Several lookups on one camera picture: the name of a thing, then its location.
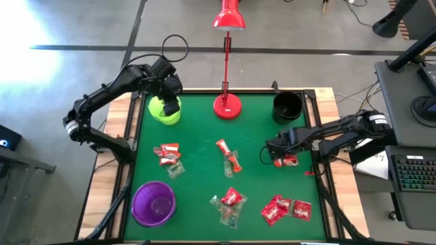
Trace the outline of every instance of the lamp shade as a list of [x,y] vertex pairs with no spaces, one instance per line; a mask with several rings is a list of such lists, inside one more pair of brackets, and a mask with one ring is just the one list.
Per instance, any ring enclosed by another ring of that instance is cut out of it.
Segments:
[[223,9],[213,21],[213,27],[224,31],[245,30],[245,21],[238,11],[238,0],[222,0]]

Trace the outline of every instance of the black cup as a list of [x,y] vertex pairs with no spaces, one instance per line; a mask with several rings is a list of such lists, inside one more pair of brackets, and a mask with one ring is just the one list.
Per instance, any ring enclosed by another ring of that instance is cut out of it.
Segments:
[[280,125],[285,125],[297,119],[302,112],[302,100],[293,92],[281,92],[274,98],[272,118]]

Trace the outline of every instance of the paper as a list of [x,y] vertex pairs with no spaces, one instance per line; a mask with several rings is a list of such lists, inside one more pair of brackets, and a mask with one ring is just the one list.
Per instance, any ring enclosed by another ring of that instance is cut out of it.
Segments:
[[[371,139],[365,139],[360,142],[358,146],[363,146],[370,141]],[[388,156],[386,155],[386,151],[383,151],[357,164],[356,171],[388,180],[388,164]]]

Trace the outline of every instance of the lamp base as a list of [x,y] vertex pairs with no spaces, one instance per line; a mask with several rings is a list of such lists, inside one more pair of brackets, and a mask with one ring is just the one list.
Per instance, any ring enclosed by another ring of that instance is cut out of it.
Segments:
[[232,120],[239,116],[243,109],[240,99],[233,94],[227,94],[227,103],[223,104],[223,97],[219,95],[213,102],[213,111],[218,117],[225,120]]

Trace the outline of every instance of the desk lamp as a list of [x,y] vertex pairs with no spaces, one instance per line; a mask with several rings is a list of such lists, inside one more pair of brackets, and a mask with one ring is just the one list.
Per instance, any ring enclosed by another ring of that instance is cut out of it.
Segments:
[[213,21],[213,27],[227,31],[225,38],[225,68],[223,91],[213,102],[213,110],[222,119],[232,120],[239,116],[242,111],[240,99],[228,93],[227,67],[230,52],[230,31],[245,30],[245,21],[238,11],[238,0],[223,0],[221,12]]

